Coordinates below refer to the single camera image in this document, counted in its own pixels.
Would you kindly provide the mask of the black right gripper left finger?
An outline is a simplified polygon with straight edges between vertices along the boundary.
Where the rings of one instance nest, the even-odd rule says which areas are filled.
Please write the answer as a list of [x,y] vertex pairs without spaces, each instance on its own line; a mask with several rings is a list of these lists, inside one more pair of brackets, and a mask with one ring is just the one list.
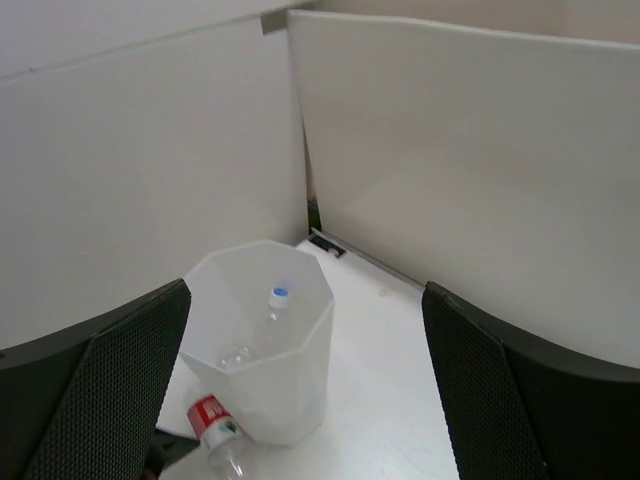
[[2,350],[2,478],[158,478],[154,432],[190,305],[177,279]]

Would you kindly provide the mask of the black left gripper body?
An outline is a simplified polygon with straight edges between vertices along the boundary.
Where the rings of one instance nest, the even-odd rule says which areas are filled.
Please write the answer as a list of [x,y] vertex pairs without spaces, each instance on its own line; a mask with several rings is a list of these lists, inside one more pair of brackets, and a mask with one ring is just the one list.
[[144,480],[156,480],[163,470],[200,446],[193,438],[175,435],[156,428],[144,463]]

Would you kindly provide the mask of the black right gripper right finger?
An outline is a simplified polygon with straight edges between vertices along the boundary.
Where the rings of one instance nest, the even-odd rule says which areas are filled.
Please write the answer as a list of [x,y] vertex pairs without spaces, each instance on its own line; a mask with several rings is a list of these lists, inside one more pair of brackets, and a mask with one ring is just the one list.
[[533,335],[435,282],[422,315],[460,478],[638,478],[638,369]]

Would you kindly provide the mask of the clear white cap plastic bottle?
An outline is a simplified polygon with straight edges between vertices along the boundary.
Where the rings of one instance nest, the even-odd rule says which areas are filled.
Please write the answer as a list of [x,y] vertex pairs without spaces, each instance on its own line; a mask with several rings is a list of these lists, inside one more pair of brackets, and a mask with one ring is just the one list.
[[285,353],[290,348],[290,298],[287,288],[274,287],[267,301],[266,314],[255,322],[251,336],[244,344],[235,344],[230,352],[223,354],[217,367],[230,371]]

